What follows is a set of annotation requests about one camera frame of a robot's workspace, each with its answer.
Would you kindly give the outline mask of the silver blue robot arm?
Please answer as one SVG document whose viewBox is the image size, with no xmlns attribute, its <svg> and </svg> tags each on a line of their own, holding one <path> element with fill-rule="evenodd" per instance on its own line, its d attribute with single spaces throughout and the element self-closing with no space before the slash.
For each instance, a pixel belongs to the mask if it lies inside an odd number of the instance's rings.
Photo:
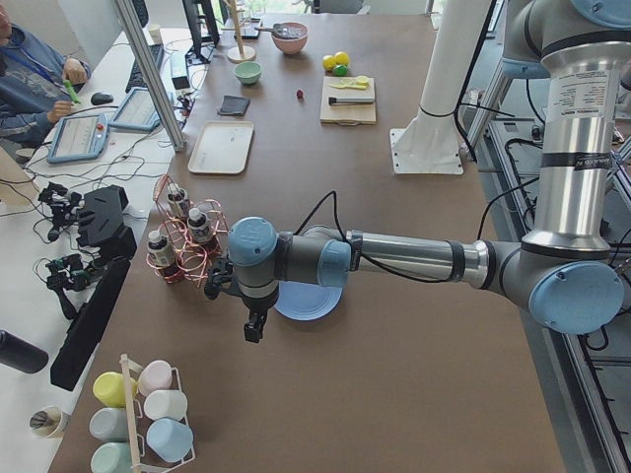
<svg viewBox="0 0 631 473">
<path fill-rule="evenodd" d="M 512 1 L 503 65 L 550 77 L 533 228 L 520 242 L 427 240 L 301 226 L 277 232 L 259 217 L 236 222 L 220 282 L 248 307 L 245 338 L 258 342 L 283 281 L 341 288 L 352 271 L 382 270 L 425 284 L 464 282 L 526 310 L 539 324 L 594 332 L 620 311 L 625 290 L 600 234 L 612 164 L 614 109 L 630 58 L 626 1 Z"/>
</svg>

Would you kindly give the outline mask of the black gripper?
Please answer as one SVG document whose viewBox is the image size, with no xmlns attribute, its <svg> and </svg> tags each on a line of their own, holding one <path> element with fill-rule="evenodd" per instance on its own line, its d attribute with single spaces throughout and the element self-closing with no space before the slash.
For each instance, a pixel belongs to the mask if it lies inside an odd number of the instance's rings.
<svg viewBox="0 0 631 473">
<path fill-rule="evenodd" d="M 244 325 L 245 339 L 248 342 L 259 342 L 263 337 L 263 326 L 270 309 L 270 296 L 264 298 L 245 297 L 245 305 L 249 310 L 248 321 Z"/>
</svg>

